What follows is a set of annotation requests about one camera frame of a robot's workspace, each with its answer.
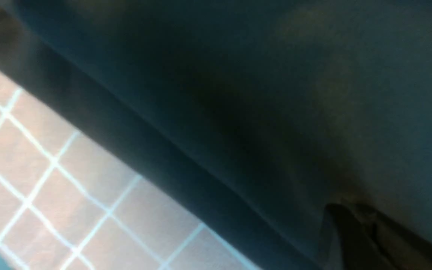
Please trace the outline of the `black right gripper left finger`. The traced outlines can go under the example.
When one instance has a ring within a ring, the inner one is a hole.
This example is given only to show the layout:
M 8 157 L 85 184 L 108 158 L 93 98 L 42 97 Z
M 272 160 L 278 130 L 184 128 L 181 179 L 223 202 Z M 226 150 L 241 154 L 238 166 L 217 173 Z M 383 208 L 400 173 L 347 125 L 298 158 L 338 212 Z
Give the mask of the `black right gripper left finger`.
M 348 207 L 327 204 L 319 233 L 317 265 L 322 270 L 394 270 Z

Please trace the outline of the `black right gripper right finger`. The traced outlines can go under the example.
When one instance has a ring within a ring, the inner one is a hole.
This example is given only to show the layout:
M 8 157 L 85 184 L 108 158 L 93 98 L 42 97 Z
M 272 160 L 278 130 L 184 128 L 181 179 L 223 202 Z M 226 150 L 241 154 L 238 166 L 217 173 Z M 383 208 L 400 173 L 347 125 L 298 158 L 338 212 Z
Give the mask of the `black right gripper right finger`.
M 355 206 L 379 253 L 397 270 L 432 270 L 432 243 L 369 205 Z

